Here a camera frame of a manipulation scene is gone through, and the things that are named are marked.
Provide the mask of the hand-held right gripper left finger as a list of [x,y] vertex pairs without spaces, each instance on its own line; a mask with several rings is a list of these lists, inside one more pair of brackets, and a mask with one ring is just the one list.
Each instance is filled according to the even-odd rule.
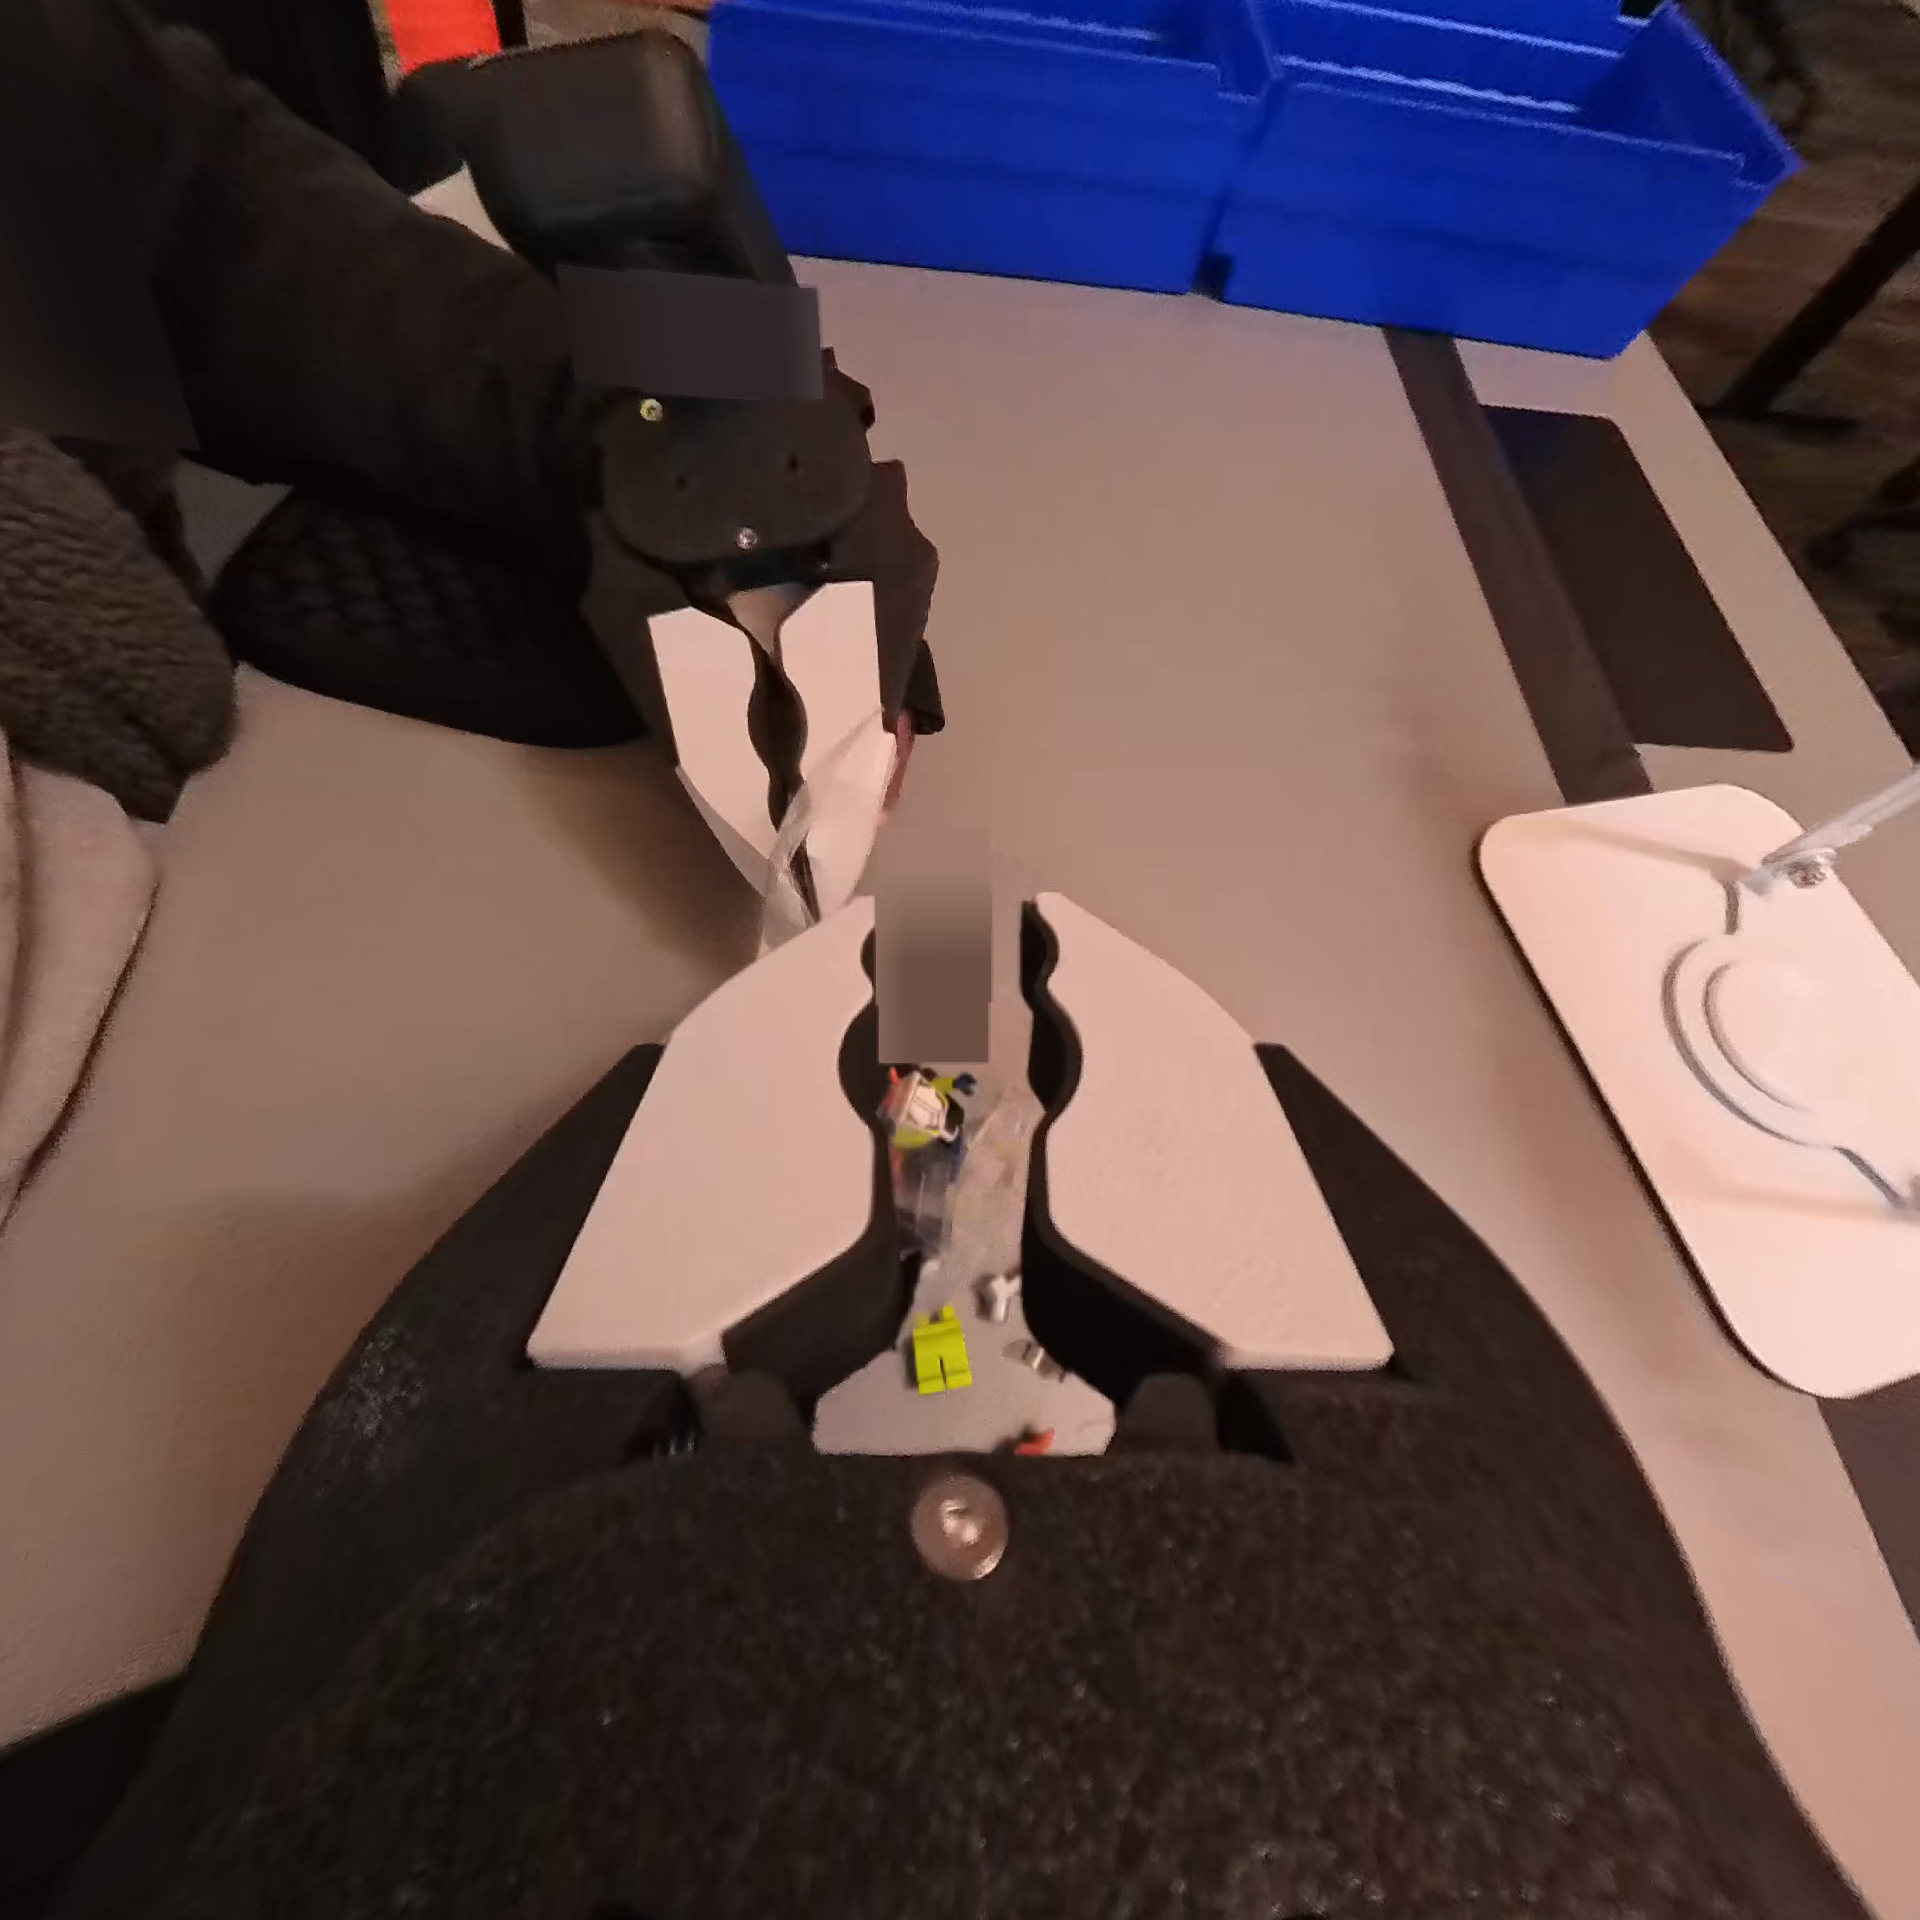
[[872,898],[748,965],[658,1049],[529,1339],[546,1372],[842,1378],[897,1324]]

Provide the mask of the grey printed sweatshirt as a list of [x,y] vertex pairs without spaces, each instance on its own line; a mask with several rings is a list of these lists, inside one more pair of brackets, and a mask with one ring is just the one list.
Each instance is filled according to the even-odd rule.
[[83,1082],[156,898],[102,789],[3,752],[3,1214]]

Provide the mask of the pile of lego pieces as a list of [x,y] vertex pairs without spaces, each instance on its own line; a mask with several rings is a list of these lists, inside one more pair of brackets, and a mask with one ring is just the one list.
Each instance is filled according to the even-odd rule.
[[890,1067],[875,1111],[896,1202],[917,1202],[929,1186],[947,1188],[968,1151],[970,1102],[979,1091],[974,1070],[940,1073],[924,1067]]

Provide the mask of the clear plastic bag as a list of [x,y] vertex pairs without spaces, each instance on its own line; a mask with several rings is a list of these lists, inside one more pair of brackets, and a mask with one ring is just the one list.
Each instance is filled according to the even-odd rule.
[[[893,752],[896,735],[890,731],[890,777]],[[769,882],[761,892],[757,956],[766,959],[803,939],[832,914],[834,910],[822,910],[821,919],[804,921],[797,914],[787,889]],[[872,1065],[875,1092],[867,1100],[867,1108],[877,1121],[886,1152],[901,1252],[916,1258],[919,1269],[945,1263],[954,1278],[968,1284],[1017,1267],[1022,1188],[1033,1118],[1013,1095],[1009,1082],[990,1068],[892,1065],[877,1058]],[[917,1202],[906,1205],[896,1202],[890,1149],[875,1118],[890,1067],[924,1067],[940,1073],[974,1070],[979,1080],[979,1091],[970,1102],[968,1151],[962,1168],[947,1188],[929,1186]]]

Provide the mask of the white stand base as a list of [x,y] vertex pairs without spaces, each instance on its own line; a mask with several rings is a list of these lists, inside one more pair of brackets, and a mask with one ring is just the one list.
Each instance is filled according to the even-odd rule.
[[1802,833],[1710,783],[1515,814],[1477,869],[1721,1326],[1840,1402],[1915,1381],[1915,974],[1831,875],[1757,896]]

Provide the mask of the blue plastic bin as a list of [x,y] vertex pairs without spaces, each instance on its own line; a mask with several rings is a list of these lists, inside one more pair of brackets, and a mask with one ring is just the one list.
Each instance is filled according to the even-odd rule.
[[1679,4],[1253,4],[1250,311],[1612,358],[1798,171]]
[[1272,79],[1241,3],[714,4],[708,72],[787,253],[1152,295]]

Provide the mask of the orange traffic cone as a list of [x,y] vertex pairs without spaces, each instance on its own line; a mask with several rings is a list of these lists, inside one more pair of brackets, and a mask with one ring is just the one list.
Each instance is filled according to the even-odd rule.
[[384,3],[396,72],[493,56],[504,47],[493,3]]

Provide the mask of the person's left forearm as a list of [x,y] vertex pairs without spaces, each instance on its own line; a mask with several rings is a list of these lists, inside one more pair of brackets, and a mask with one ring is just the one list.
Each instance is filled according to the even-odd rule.
[[560,293],[139,4],[4,4],[4,426],[183,451],[589,578]]

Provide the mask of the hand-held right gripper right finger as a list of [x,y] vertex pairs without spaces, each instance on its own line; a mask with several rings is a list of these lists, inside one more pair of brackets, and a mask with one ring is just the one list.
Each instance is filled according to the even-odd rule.
[[1374,1374],[1394,1342],[1252,1035],[1065,896],[1022,907],[1043,1105],[1023,1317],[1075,1374]]

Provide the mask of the black table cover panel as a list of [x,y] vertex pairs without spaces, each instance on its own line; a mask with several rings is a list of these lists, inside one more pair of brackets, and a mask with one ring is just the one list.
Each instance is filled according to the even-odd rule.
[[1501,406],[1487,419],[1634,745],[1789,752],[1778,709],[1621,430]]

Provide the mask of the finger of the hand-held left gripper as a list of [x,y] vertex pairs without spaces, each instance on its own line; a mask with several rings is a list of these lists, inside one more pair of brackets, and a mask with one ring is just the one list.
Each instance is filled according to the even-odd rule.
[[741,877],[822,914],[800,789],[822,750],[786,642],[800,600],[688,606],[647,626],[679,783]]
[[818,588],[781,629],[781,669],[803,716],[798,792],[779,847],[812,910],[842,910],[873,851],[890,789],[875,597],[867,583]]

